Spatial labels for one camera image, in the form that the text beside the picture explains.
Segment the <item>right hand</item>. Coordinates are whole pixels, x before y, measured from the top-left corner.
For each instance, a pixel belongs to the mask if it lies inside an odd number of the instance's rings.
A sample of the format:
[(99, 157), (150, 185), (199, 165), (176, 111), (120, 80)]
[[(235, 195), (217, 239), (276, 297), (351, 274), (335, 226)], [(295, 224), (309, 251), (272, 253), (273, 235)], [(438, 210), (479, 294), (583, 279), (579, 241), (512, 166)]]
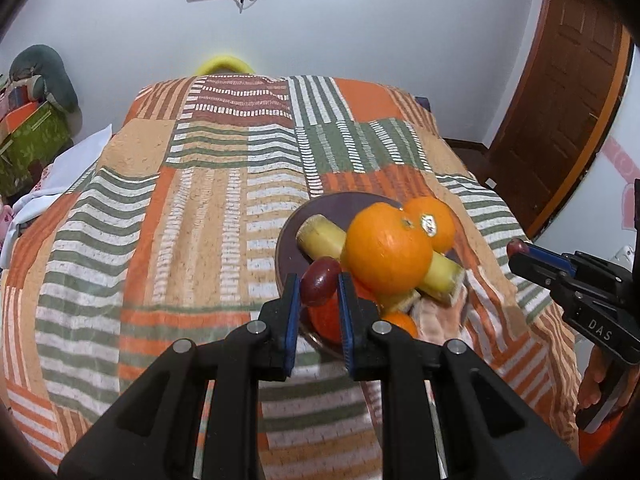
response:
[[(578, 408), (585, 410), (600, 401), (600, 383), (604, 381), (610, 364), (611, 359), (599, 347), (592, 348), (589, 363), (578, 390)], [(618, 398), (616, 404), (618, 408), (624, 408), (629, 403), (634, 396), (638, 380), (639, 367), (633, 366), (628, 373), (627, 385)]]

